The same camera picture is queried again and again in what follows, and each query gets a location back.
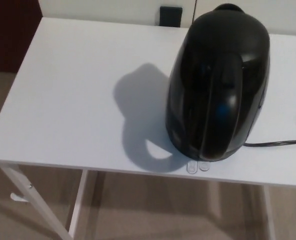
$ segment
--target kettle handle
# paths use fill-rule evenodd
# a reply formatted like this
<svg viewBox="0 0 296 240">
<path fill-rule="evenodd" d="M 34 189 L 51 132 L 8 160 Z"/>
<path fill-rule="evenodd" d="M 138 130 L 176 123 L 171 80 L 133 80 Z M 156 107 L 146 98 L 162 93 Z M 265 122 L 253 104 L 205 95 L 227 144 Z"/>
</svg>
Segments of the kettle handle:
<svg viewBox="0 0 296 240">
<path fill-rule="evenodd" d="M 218 161 L 234 136 L 242 100 L 243 61 L 234 53 L 219 56 L 212 71 L 207 117 L 199 157 Z"/>
</svg>

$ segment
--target kettle lid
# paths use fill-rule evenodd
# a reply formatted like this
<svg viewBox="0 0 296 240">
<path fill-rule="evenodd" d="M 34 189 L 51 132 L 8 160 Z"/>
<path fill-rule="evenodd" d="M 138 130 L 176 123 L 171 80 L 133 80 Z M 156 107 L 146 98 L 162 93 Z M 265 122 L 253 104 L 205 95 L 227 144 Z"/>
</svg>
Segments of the kettle lid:
<svg viewBox="0 0 296 240">
<path fill-rule="evenodd" d="M 248 62 L 266 58 L 270 38 L 256 18 L 230 3 L 198 17 L 190 26 L 187 44 L 195 51 L 216 58 L 222 53 L 236 53 Z"/>
</svg>

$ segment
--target table frame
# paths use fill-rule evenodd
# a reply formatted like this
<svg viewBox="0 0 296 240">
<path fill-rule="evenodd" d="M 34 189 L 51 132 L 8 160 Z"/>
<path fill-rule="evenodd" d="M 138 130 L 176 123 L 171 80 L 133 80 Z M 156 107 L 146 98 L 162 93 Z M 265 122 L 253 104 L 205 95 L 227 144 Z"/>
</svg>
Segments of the table frame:
<svg viewBox="0 0 296 240">
<path fill-rule="evenodd" d="M 13 184 L 21 191 L 24 198 L 32 204 L 32 206 L 37 210 L 37 212 L 43 217 L 43 219 L 49 224 L 49 226 L 58 234 L 62 240 L 75 240 L 77 235 L 78 220 L 80 217 L 83 200 L 85 198 L 85 193 L 88 190 L 93 190 L 96 184 L 97 171 L 83 170 L 80 178 L 80 183 L 78 187 L 78 192 L 76 196 L 76 201 L 74 204 L 74 209 L 71 217 L 71 222 L 69 230 L 67 230 L 64 225 L 59 221 L 50 207 L 47 205 L 42 196 L 38 193 L 37 189 L 25 176 L 25 174 L 20 170 L 18 164 L 13 163 L 0 163 L 0 169 L 4 174 L 13 182 Z M 92 179 L 91 184 L 86 187 L 87 180 L 89 178 L 90 172 L 94 173 L 94 180 Z M 264 185 L 263 195 L 264 204 L 266 212 L 266 223 L 267 223 L 267 233 L 269 240 L 276 240 L 275 226 L 273 220 L 273 213 L 271 207 L 271 199 L 269 193 L 269 186 Z"/>
</svg>

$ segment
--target black electric kettle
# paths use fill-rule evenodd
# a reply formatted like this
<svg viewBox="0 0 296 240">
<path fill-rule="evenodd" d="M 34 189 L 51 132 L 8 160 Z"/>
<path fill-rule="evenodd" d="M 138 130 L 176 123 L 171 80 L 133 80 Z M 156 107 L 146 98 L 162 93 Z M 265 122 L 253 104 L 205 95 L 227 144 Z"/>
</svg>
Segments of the black electric kettle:
<svg viewBox="0 0 296 240">
<path fill-rule="evenodd" d="M 246 141 L 264 102 L 270 69 L 267 29 L 223 4 L 188 30 L 172 73 L 166 128 L 173 145 L 199 161 L 220 161 Z"/>
</svg>

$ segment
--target white wall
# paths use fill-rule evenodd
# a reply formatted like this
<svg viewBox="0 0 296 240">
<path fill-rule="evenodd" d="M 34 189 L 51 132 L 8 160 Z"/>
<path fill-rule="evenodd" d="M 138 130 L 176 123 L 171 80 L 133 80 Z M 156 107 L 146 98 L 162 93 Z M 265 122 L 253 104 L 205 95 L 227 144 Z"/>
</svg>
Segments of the white wall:
<svg viewBox="0 0 296 240">
<path fill-rule="evenodd" d="M 296 0 L 197 0 L 195 18 L 224 3 L 236 4 L 270 33 L 296 35 Z"/>
<path fill-rule="evenodd" d="M 183 7 L 181 26 L 193 21 L 195 0 L 39 0 L 44 17 L 156 25 L 160 6 Z"/>
</svg>

